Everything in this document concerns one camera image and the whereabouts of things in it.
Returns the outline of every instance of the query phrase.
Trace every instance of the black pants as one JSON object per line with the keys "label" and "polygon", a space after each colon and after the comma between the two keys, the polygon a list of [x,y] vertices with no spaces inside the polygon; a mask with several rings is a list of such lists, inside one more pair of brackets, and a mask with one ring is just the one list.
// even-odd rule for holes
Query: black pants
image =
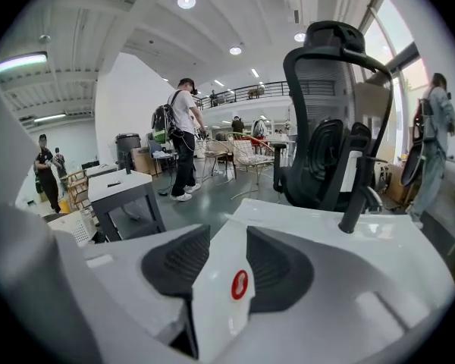
{"label": "black pants", "polygon": [[177,178],[172,188],[172,196],[182,196],[185,186],[195,186],[196,178],[194,177],[194,149],[196,140],[194,135],[184,132],[184,137],[172,137],[175,150],[179,154],[177,160]]}
{"label": "black pants", "polygon": [[51,203],[51,208],[56,212],[59,213],[61,208],[59,207],[58,197],[59,197],[59,189],[58,183],[55,181],[54,174],[52,171],[46,172],[45,174],[41,174],[39,176],[40,186],[44,190],[44,193],[47,195],[47,199]]}

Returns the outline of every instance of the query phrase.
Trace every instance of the red logo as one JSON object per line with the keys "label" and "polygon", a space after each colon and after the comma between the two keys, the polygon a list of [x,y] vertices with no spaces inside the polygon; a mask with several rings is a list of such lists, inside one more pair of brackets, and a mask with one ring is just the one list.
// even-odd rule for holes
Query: red logo
{"label": "red logo", "polygon": [[244,293],[248,289],[248,274],[246,271],[239,271],[234,277],[233,284],[231,286],[231,295],[235,300],[243,298]]}

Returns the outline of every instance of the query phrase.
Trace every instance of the man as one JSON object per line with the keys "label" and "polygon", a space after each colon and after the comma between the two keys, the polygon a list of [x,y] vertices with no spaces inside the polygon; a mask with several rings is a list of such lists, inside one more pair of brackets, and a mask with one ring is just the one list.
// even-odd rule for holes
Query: man
{"label": "man", "polygon": [[66,167],[64,165],[64,163],[66,162],[66,159],[64,159],[64,156],[59,153],[59,147],[55,147],[54,159],[56,160],[56,162],[58,164],[61,165],[61,167],[58,168],[58,176],[59,176],[59,180],[61,181],[62,190],[64,192],[67,192],[67,179],[62,180],[62,178],[67,175]]}
{"label": "man", "polygon": [[233,132],[243,133],[244,123],[239,117],[234,116],[231,126],[233,128]]}
{"label": "man", "polygon": [[36,158],[37,176],[40,186],[44,190],[47,199],[51,203],[51,208],[56,213],[61,211],[59,207],[58,197],[59,189],[52,173],[51,166],[54,165],[60,168],[61,165],[52,157],[52,153],[47,149],[47,136],[43,133],[39,136],[40,153]]}
{"label": "man", "polygon": [[199,108],[192,98],[196,94],[194,81],[190,78],[180,80],[177,91],[172,93],[168,103],[172,106],[177,133],[171,135],[178,158],[177,178],[170,197],[175,201],[185,202],[192,198],[191,194],[200,189],[194,177],[194,150],[196,148],[195,126],[190,118],[189,110],[193,113],[199,129],[205,133],[204,120]]}
{"label": "man", "polygon": [[438,195],[441,180],[445,173],[448,150],[448,134],[455,136],[455,110],[448,99],[447,79],[435,73],[431,85],[423,98],[428,101],[433,112],[433,120],[425,128],[431,128],[436,140],[425,142],[423,154],[422,184],[413,204],[406,210],[418,229],[423,228],[420,218]]}
{"label": "man", "polygon": [[209,96],[211,99],[211,106],[218,106],[218,95],[215,94],[215,91],[212,90],[212,94]]}

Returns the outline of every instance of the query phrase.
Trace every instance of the white wall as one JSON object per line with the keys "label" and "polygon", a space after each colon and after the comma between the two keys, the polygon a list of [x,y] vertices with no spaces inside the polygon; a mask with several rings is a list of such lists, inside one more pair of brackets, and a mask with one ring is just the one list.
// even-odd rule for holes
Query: white wall
{"label": "white wall", "polygon": [[[406,22],[429,76],[442,73],[455,108],[455,39],[428,0],[391,0]],[[455,155],[455,137],[449,138],[448,155]],[[455,181],[455,165],[447,165]]]}
{"label": "white wall", "polygon": [[[32,132],[30,137],[37,145],[37,153],[39,153],[39,136],[42,133],[46,134],[47,147],[51,150],[53,155],[55,155],[55,147],[59,147],[61,154],[66,159],[67,172],[78,171],[81,169],[83,163],[94,161],[97,158],[98,146],[96,144],[96,132],[93,120]],[[29,173],[17,195],[16,204],[18,206],[23,206],[27,201],[37,201],[38,195],[32,169],[34,160],[35,156],[30,158]],[[52,171],[54,172],[56,180],[58,180],[55,166],[53,166]]]}
{"label": "white wall", "polygon": [[96,89],[96,139],[99,161],[113,163],[108,144],[119,133],[152,131],[152,114],[174,88],[136,56],[120,53],[111,72],[100,75]]}

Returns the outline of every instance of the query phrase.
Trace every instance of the white ceiling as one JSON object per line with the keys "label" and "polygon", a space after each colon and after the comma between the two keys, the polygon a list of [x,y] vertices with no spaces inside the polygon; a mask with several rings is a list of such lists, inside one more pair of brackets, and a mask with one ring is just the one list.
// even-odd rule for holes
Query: white ceiling
{"label": "white ceiling", "polygon": [[[62,111],[78,120],[93,117],[98,73],[111,70],[120,51],[138,56],[173,86],[192,77],[203,96],[284,79],[283,58],[300,46],[293,35],[305,31],[289,23],[284,0],[196,1],[183,10],[177,0],[35,0],[2,40],[0,61],[47,51],[48,63],[0,74],[8,105],[18,118]],[[368,3],[318,0],[317,20],[357,25]],[[41,43],[42,34],[51,42]],[[243,53],[230,55],[233,46]]]}

